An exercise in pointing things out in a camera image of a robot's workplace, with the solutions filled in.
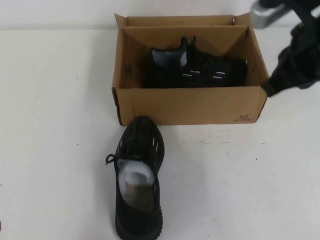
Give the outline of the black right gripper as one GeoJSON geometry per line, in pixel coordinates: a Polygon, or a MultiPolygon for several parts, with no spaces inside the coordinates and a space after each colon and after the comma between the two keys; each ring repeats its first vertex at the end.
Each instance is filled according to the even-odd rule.
{"type": "Polygon", "coordinates": [[[284,89],[307,89],[320,80],[320,23],[300,23],[290,34],[290,45],[279,54],[272,76],[260,85],[269,98],[284,89]]]}

